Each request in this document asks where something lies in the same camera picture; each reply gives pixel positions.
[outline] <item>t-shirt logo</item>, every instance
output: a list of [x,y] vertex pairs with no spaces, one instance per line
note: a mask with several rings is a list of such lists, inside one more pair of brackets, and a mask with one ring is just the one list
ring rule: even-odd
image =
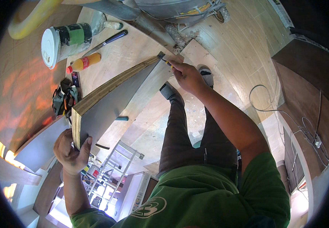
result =
[[162,197],[153,197],[149,199],[145,204],[140,206],[137,210],[130,214],[140,219],[146,219],[163,211],[167,206],[167,201]]

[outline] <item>orange juice bottle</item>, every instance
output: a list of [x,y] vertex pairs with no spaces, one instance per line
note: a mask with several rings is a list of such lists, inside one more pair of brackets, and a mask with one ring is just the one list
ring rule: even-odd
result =
[[87,67],[100,62],[101,54],[100,53],[93,53],[92,55],[79,58],[75,60],[71,66],[66,68],[67,74],[72,73],[73,71],[82,71],[85,70]]

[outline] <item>red bottle cap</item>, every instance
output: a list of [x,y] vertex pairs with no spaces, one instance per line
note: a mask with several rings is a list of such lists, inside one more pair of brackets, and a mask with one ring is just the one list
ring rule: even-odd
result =
[[66,72],[67,72],[67,74],[72,73],[72,72],[73,72],[72,67],[71,67],[71,66],[67,66],[67,68],[66,68]]

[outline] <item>green t-shirt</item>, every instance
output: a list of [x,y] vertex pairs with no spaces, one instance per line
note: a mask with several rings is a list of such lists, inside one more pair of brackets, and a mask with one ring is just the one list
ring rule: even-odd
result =
[[73,215],[71,221],[75,228],[249,227],[251,218],[262,216],[287,227],[289,196],[271,153],[249,163],[240,191],[230,172],[212,165],[176,168],[163,174],[149,200],[121,221],[97,209]]

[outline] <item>green tape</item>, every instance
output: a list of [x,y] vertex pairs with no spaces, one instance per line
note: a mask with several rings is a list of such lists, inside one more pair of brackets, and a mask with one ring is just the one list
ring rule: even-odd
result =
[[68,34],[70,35],[70,46],[74,44],[81,45],[85,41],[83,29],[70,30]]

